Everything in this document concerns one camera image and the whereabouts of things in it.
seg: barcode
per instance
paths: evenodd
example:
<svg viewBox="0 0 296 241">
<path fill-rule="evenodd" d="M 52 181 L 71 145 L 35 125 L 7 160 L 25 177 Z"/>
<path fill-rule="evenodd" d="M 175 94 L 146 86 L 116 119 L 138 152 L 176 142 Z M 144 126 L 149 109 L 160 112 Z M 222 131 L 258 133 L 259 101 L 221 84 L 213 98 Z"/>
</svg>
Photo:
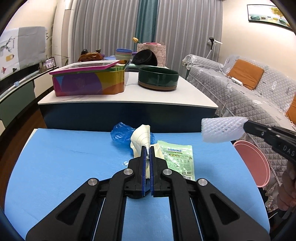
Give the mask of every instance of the barcode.
<svg viewBox="0 0 296 241">
<path fill-rule="evenodd" d="M 191 180 L 191 177 L 182 175 L 185 179 Z"/>
</svg>

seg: flower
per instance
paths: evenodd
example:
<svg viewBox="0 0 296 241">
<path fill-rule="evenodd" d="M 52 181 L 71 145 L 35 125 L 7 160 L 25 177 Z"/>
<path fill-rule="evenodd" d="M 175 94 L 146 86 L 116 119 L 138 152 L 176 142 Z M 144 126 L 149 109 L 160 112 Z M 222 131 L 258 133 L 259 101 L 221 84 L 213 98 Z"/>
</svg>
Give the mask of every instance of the flower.
<svg viewBox="0 0 296 241">
<path fill-rule="evenodd" d="M 135 43 L 139 42 L 139 40 L 138 40 L 137 38 L 135 38 L 135 37 L 133 37 L 133 41 L 134 41 Z"/>
</svg>

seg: white power strip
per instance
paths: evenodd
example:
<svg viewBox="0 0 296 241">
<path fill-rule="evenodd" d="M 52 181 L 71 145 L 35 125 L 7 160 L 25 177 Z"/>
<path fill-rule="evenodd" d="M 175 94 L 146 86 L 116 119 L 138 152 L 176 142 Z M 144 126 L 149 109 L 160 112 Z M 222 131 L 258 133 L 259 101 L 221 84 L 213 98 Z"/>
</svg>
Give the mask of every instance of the white power strip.
<svg viewBox="0 0 296 241">
<path fill-rule="evenodd" d="M 234 78 L 234 77 L 232 77 L 231 79 L 232 79 L 232 82 L 233 82 L 233 83 L 236 83 L 236 84 L 238 84 L 238 85 L 240 85 L 240 86 L 244 86 L 243 83 L 242 83 L 241 81 L 239 81 L 238 79 L 236 79 L 236 78 Z"/>
</svg>

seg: metal bolt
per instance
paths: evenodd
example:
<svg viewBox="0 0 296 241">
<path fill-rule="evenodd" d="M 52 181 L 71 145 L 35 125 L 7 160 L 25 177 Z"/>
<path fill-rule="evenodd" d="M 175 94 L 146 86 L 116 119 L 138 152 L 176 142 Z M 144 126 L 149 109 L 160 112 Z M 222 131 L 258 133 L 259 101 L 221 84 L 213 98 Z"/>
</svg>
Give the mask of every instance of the metal bolt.
<svg viewBox="0 0 296 241">
<path fill-rule="evenodd" d="M 133 170 L 130 169 L 130 168 L 127 168 L 127 169 L 124 169 L 123 173 L 124 173 L 125 175 L 131 175 L 131 174 L 133 174 Z"/>
<path fill-rule="evenodd" d="M 172 172 L 171 169 L 164 169 L 164 170 L 163 170 L 163 174 L 164 174 L 164 175 L 167 175 L 167 176 L 168 176 L 168 175 L 171 175 L 172 173 L 173 173 L 173 172 Z"/>
<path fill-rule="evenodd" d="M 98 183 L 98 180 L 95 178 L 89 179 L 89 181 L 87 182 L 90 186 L 94 186 Z"/>
<path fill-rule="evenodd" d="M 206 186 L 207 185 L 207 180 L 206 179 L 203 179 L 203 178 L 202 179 L 199 179 L 198 180 L 198 184 L 201 185 L 201 186 Z"/>
</svg>

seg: brown pillow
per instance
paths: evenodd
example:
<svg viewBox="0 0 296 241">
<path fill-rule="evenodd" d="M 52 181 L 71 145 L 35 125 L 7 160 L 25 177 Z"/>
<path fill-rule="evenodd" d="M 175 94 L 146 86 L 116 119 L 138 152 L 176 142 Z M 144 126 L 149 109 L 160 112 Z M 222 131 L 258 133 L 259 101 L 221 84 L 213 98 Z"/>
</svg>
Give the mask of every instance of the brown pillow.
<svg viewBox="0 0 296 241">
<path fill-rule="evenodd" d="M 294 99 L 288 111 L 286 112 L 286 115 L 289 118 L 289 120 L 296 125 L 296 95 L 294 95 Z"/>
<path fill-rule="evenodd" d="M 238 59 L 233 68 L 228 73 L 229 77 L 234 77 L 241 81 L 244 87 L 254 90 L 264 73 L 264 69 L 255 66 L 247 61 Z"/>
</svg>

